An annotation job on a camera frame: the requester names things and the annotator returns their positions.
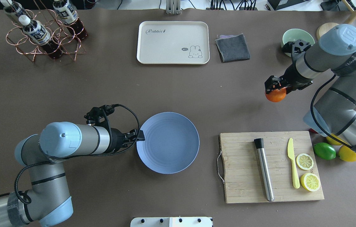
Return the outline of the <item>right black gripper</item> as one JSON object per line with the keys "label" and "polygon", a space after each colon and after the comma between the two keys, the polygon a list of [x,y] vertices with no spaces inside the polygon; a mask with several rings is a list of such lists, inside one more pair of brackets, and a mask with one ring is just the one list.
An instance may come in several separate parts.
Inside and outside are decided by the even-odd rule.
{"label": "right black gripper", "polygon": [[289,66],[282,77],[270,76],[265,81],[266,94],[287,94],[295,90],[303,90],[313,83],[312,79],[303,77],[295,65]]}

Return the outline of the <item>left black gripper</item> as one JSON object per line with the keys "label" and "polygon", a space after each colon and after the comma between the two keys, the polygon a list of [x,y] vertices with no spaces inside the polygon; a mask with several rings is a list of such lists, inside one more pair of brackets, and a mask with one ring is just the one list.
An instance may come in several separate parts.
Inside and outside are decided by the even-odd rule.
{"label": "left black gripper", "polygon": [[145,135],[142,130],[133,129],[129,133],[122,133],[116,128],[111,128],[110,153],[116,153],[120,148],[129,148],[136,141],[145,141]]}

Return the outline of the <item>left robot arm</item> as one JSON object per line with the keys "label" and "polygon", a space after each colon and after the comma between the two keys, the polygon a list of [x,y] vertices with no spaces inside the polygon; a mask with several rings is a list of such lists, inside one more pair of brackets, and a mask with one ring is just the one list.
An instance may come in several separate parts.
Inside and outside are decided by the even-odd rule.
{"label": "left robot arm", "polygon": [[31,189],[0,195],[0,227],[57,225],[73,214],[63,161],[73,157],[113,155],[136,141],[142,130],[121,133],[98,125],[54,122],[39,135],[25,138],[15,148],[15,158],[28,170]]}

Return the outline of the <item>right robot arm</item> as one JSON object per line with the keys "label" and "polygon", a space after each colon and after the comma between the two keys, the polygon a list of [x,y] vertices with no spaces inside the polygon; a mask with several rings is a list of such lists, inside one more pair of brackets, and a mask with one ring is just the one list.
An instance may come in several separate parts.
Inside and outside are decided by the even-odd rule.
{"label": "right robot arm", "polygon": [[315,45],[302,47],[283,76],[266,80],[265,91],[302,90],[327,70],[338,79],[307,112],[304,122],[322,136],[338,136],[356,152],[356,27],[337,25]]}

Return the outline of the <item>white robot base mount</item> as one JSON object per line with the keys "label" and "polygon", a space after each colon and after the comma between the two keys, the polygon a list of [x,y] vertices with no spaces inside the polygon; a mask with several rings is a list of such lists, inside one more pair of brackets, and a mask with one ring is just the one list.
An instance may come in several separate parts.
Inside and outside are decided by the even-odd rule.
{"label": "white robot base mount", "polygon": [[130,227],[213,227],[213,218],[195,217],[136,217]]}

